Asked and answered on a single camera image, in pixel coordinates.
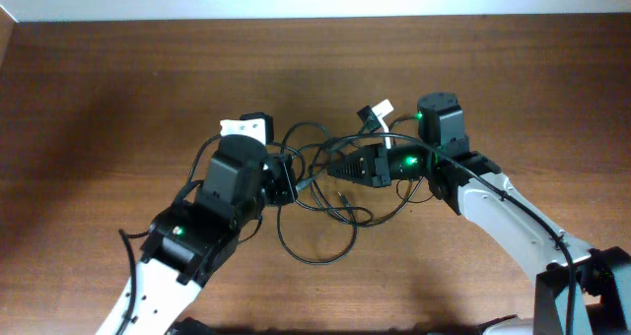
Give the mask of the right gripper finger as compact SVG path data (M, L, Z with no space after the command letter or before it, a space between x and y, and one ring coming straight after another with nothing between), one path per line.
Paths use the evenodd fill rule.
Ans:
M347 155L336 158L330 163L328 168L329 169L365 169L367 153L368 153L368 149L366 147L358 148Z
M353 183L366 182L366 172L362 167L329 167L327 173L331 177L339 178Z

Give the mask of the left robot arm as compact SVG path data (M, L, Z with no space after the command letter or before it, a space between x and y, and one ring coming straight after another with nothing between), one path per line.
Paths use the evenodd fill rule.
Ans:
M296 196L292 159L268 152L271 138L226 135L203 179L190 178L140 234L121 232L129 279L99 327L101 334L209 334L184 311L241 243L244 226L267 206Z

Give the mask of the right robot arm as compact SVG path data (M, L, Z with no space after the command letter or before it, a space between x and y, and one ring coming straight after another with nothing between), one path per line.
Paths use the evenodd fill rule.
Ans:
M510 315L477 328L479 334L627 334L630 331L630 256L599 250L568 233L525 199L494 162L469 148L456 95L432 93L417 103L418 135L393 134L384 101L359 116L379 143L333 162L329 175L374 188L395 180L429 182L432 194L486 231L535 286L531 318Z

